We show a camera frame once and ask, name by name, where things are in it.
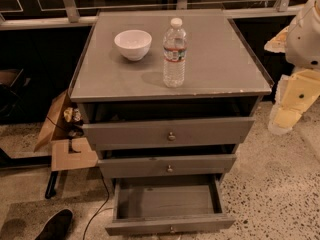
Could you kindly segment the white and yellow gripper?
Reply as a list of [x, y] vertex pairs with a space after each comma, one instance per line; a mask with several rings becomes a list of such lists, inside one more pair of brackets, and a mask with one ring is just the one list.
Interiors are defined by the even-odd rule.
[[275, 135], [290, 132], [319, 96], [319, 70], [298, 68], [290, 76], [282, 75], [270, 112], [268, 130]]

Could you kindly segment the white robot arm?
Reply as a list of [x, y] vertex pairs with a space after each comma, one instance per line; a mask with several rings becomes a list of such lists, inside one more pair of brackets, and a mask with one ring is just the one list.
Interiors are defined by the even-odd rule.
[[284, 53], [294, 66], [290, 76], [281, 76], [269, 116], [268, 130], [282, 135], [293, 129], [320, 96], [320, 0], [308, 0], [264, 49]]

